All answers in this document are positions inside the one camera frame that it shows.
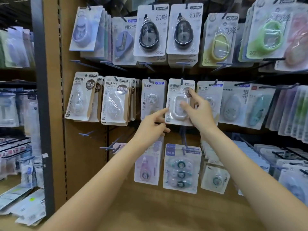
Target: green correction tape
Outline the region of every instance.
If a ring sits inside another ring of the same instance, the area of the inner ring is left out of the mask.
[[[280,48],[283,40],[281,28],[281,24],[275,20],[265,23],[258,38],[258,48],[261,53],[269,54]]]

